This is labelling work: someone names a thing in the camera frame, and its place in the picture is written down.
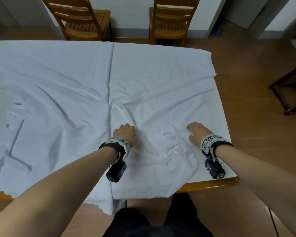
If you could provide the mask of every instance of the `black pants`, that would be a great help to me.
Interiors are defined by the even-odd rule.
[[[199,221],[196,208],[186,193],[174,194],[163,227],[152,227],[132,208],[119,210],[103,237],[117,236],[202,236],[213,237]]]

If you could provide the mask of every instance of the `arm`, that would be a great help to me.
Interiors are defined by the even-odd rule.
[[[132,147],[135,128],[121,125],[113,136]],[[55,171],[16,198],[0,213],[0,237],[61,236],[73,215],[95,187],[117,151],[103,147]]]
[[[197,122],[189,124],[187,128],[193,132],[190,140],[198,147],[205,136],[213,134]],[[296,176],[229,145],[217,147],[216,155],[296,236]]]

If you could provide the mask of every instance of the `chair seat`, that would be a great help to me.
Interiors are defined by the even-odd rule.
[[[150,27],[152,24],[152,12],[153,7],[149,8],[149,18],[150,18]],[[169,38],[169,39],[179,39],[185,36],[185,27],[186,23],[167,23],[163,21],[155,21],[156,27],[154,31],[155,38]]]
[[[93,12],[96,19],[99,22],[99,25],[101,26],[101,30],[103,31],[103,36],[105,36],[107,26],[110,22],[111,11],[93,9]],[[66,34],[72,37],[74,36],[79,38],[83,37],[90,40],[99,38],[97,29],[94,23],[74,24],[74,23],[66,22],[65,27],[66,27],[66,30],[65,30]]]

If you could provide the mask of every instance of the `hand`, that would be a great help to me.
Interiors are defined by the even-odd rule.
[[[138,137],[135,134],[135,127],[129,126],[129,124],[121,125],[113,132],[113,137],[118,136],[126,139],[129,142],[130,147],[133,147],[138,142]]]
[[[207,135],[212,135],[213,132],[207,129],[203,124],[193,122],[187,125],[187,129],[191,129],[193,135],[190,135],[190,141],[197,147],[201,146],[202,139]]]

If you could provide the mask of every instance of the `chair backrest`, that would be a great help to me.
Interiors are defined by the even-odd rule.
[[[65,35],[66,27],[63,21],[73,24],[94,23],[97,33],[102,36],[101,27],[96,19],[89,0],[42,0],[56,18],[59,27]]]
[[[155,21],[167,23],[186,22],[186,31],[189,28],[194,12],[198,6],[199,0],[155,0],[152,13],[152,29]]]

